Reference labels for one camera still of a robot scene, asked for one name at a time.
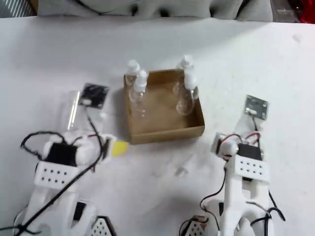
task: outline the cardboard box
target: cardboard box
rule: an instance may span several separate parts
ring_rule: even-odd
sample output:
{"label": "cardboard box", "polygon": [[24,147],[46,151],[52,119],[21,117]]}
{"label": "cardboard box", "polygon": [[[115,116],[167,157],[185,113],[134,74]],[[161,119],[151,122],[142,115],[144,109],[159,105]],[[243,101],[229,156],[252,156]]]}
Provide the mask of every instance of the cardboard box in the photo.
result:
{"label": "cardboard box", "polygon": [[172,92],[175,83],[184,79],[183,70],[152,71],[148,77],[146,107],[143,118],[131,115],[128,88],[124,78],[126,113],[131,144],[173,141],[202,135],[205,122],[199,99],[194,111],[183,116],[176,110],[178,96]]}

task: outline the plastic bottle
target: plastic bottle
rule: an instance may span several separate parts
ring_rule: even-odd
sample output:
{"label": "plastic bottle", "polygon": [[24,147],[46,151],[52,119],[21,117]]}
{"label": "plastic bottle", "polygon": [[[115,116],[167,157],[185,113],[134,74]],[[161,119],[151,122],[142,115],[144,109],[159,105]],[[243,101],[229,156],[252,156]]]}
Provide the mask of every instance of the plastic bottle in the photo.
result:
{"label": "plastic bottle", "polygon": [[184,86],[179,89],[179,100],[176,110],[181,115],[193,112],[195,99],[198,98],[197,80],[193,73],[185,73]]}
{"label": "plastic bottle", "polygon": [[136,60],[130,60],[128,62],[128,71],[126,73],[126,84],[128,87],[131,87],[134,84],[140,70],[140,65]]}
{"label": "plastic bottle", "polygon": [[[182,69],[186,73],[193,73],[194,67],[193,67],[193,61],[192,61],[192,56],[191,55],[184,55],[183,59],[181,62],[177,65],[176,69]],[[178,81],[175,83],[173,87],[173,93],[175,95],[178,95],[180,86],[182,85],[182,80],[181,78],[178,78]]]}
{"label": "plastic bottle", "polygon": [[148,73],[145,70],[140,70],[132,89],[129,91],[129,100],[131,102],[131,115],[134,117],[144,117],[146,107],[144,104]]}

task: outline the white bottle cap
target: white bottle cap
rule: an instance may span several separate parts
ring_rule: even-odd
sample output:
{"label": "white bottle cap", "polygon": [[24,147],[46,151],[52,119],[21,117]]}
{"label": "white bottle cap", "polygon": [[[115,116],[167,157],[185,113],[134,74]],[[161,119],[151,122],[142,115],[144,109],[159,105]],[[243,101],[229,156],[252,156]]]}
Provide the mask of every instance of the white bottle cap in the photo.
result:
{"label": "white bottle cap", "polygon": [[192,56],[191,55],[184,55],[181,65],[183,68],[187,68],[192,66]]}
{"label": "white bottle cap", "polygon": [[145,70],[140,70],[139,76],[134,82],[133,89],[136,92],[145,92],[147,86],[148,73]]}
{"label": "white bottle cap", "polygon": [[128,71],[131,73],[135,73],[140,70],[140,65],[136,60],[130,60],[128,62]]}
{"label": "white bottle cap", "polygon": [[185,72],[184,85],[189,90],[194,90],[197,87],[197,80],[193,73]]}

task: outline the white tabletop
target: white tabletop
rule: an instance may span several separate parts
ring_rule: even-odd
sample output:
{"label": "white tabletop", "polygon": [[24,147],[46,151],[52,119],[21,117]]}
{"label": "white tabletop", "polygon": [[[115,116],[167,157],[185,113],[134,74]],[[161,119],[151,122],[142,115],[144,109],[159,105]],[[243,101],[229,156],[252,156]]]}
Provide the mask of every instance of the white tabletop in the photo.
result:
{"label": "white tabletop", "polygon": [[[312,235],[315,26],[33,17],[1,19],[0,32],[0,226],[12,224],[32,192],[37,160],[19,144],[30,132],[58,126],[64,92],[85,82],[109,85],[106,131],[123,139],[127,61],[159,70],[192,54],[203,136],[130,147],[82,181],[82,197],[110,217],[117,235],[177,235],[181,222],[201,213],[200,199],[220,187],[223,161],[210,154],[210,145],[217,131],[233,132],[251,94],[270,102],[261,142],[272,170],[271,192],[287,218],[282,222],[275,214],[276,233]],[[39,143],[33,145],[41,148]],[[189,174],[176,176],[190,158]]]}

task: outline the mounting plate with holes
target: mounting plate with holes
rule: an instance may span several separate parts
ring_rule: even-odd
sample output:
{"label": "mounting plate with holes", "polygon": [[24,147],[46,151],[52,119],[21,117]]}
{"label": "mounting plate with holes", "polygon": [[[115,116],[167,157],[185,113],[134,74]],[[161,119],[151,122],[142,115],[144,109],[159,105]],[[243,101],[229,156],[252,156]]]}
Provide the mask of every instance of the mounting plate with holes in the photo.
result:
{"label": "mounting plate with holes", "polygon": [[116,233],[108,217],[98,216],[87,236],[116,236]]}
{"label": "mounting plate with holes", "polygon": [[[34,183],[38,186],[62,189],[79,172],[80,170],[77,167],[40,161],[37,166]],[[75,186],[76,184],[71,185],[69,191],[73,191]]]}
{"label": "mounting plate with holes", "polygon": [[267,119],[268,102],[257,97],[247,95],[244,113],[258,119]]}
{"label": "mounting plate with holes", "polygon": [[79,105],[102,109],[109,87],[85,83]]}
{"label": "mounting plate with holes", "polygon": [[203,236],[204,229],[202,228],[202,223],[192,221],[185,233],[185,236]]}
{"label": "mounting plate with holes", "polygon": [[236,155],[230,160],[230,164],[234,167],[234,173],[239,176],[268,183],[270,181],[268,165],[263,161]]}

